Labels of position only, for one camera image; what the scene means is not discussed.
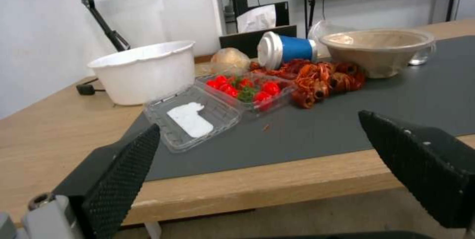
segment paper bowl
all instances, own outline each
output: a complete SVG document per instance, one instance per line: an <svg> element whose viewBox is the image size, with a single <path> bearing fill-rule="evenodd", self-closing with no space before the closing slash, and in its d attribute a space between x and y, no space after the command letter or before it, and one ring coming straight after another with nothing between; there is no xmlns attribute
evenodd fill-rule
<svg viewBox="0 0 475 239"><path fill-rule="evenodd" d="M405 68L417 51L434 43L431 33L413 29L375 29L319 38L335 61L353 62L367 77L387 78Z"/></svg>

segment red cherry tomato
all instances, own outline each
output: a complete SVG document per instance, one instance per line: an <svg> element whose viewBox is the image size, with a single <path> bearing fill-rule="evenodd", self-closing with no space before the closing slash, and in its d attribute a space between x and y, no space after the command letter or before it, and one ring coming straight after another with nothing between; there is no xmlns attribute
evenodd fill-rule
<svg viewBox="0 0 475 239"><path fill-rule="evenodd" d="M241 90L244 89L244 87L246 87L246 86L253 88L254 84L252 83L251 80L249 80L247 78L245 78L245 79L241 80L241 82L239 82L239 88Z"/></svg>
<svg viewBox="0 0 475 239"><path fill-rule="evenodd" d="M230 88L233 88L233 89L234 89L234 87L233 87L231 84L229 84L229 83L224 83L223 85L221 85L221 86L219 87L219 90L220 90L221 92L226 92L226 91L229 90Z"/></svg>
<svg viewBox="0 0 475 239"><path fill-rule="evenodd" d="M208 80L208 81L206 82L206 85L210 86L211 88L215 88L215 89L219 88L219 86L217 85L216 81L214 81L214 80Z"/></svg>
<svg viewBox="0 0 475 239"><path fill-rule="evenodd" d="M238 90L236 90L235 88L231 87L231 88L228 88L224 93L226 93L227 95L230 95L234 98L236 98L238 95L239 95L239 92Z"/></svg>
<svg viewBox="0 0 475 239"><path fill-rule="evenodd" d="M216 81L218 86L221 86L224 83L227 83L227 78L223 75L219 75L214 79L214 81Z"/></svg>
<svg viewBox="0 0 475 239"><path fill-rule="evenodd" d="M263 92L267 92L268 94L274 96L280 93L280 88L277 83L268 81L262 85Z"/></svg>
<svg viewBox="0 0 475 239"><path fill-rule="evenodd" d="M270 100L271 98L272 98L272 96L270 94L268 94L267 92L258 92L258 93L256 93L256 95L254 95L254 102L256 102L258 104L263 103L263 105L259 109L261 111L265 111L265 110L268 110L271 107L270 102L266 104L266 101Z"/></svg>

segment plastic bag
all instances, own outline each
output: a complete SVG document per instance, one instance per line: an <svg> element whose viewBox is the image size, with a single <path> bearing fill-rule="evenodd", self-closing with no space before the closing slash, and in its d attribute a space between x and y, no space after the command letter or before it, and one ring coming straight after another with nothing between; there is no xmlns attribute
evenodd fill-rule
<svg viewBox="0 0 475 239"><path fill-rule="evenodd" d="M249 70L251 60L247 55L235 48L224 48L219 50L211 58L212 73L222 73L224 71L241 75Z"/></svg>
<svg viewBox="0 0 475 239"><path fill-rule="evenodd" d="M314 24L308 31L308 38L315 41L317 45L318 58L324 58L330 56L328 49L325 45L320 43L319 38L326 36L328 34L346 32L346 31L355 31L356 29L346 26L337 26L332 24L330 21L321 20Z"/></svg>

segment clear plastic container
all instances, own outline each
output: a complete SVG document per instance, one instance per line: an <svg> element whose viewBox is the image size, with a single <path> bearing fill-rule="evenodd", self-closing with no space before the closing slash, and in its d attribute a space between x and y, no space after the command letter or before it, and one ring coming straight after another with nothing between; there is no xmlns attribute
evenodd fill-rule
<svg viewBox="0 0 475 239"><path fill-rule="evenodd" d="M208 134L193 138L189 136L167 112L180 105L197 102L204 105L199 115L213 125ZM163 100L155 100L145 105L144 113L148 120L160 126L163 142L172 153L185 152L200 143L220 134L236 125L241 117L241 112L207 92L199 84L192 85L185 91Z"/></svg>
<svg viewBox="0 0 475 239"><path fill-rule="evenodd" d="M222 73L216 75L208 75L199 77L195 81L195 85L199 86L200 88L205 89L207 92L212 94L213 96L219 98L220 100L225 101L227 104L231 105L234 108L239 109L242 112L247 112L247 115L251 116L260 116L267 112L271 112L276 108L281 107L284 104L287 104L290 100L290 94L295 89L294 82L291 80L286 80L276 76L269 76L263 73L245 73L241 75L242 78L248 78L253 82L257 89L260 88L261 84L267 81L273 81L277 83L281 89L280 94L273 96L271 99L267 100L266 102L241 102L240 100L226 95L224 92L220 90L214 89L206 85L208 80L214 79L217 75L224 75L226 77L233 76L230 73Z"/></svg>

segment clear glass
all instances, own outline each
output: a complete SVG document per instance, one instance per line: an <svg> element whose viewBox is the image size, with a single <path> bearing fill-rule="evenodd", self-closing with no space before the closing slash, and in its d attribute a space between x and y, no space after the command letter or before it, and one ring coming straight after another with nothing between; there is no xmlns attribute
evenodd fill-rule
<svg viewBox="0 0 475 239"><path fill-rule="evenodd" d="M409 65L422 65L426 63L436 53L437 47L433 43L431 46L418 51L409 61Z"/></svg>

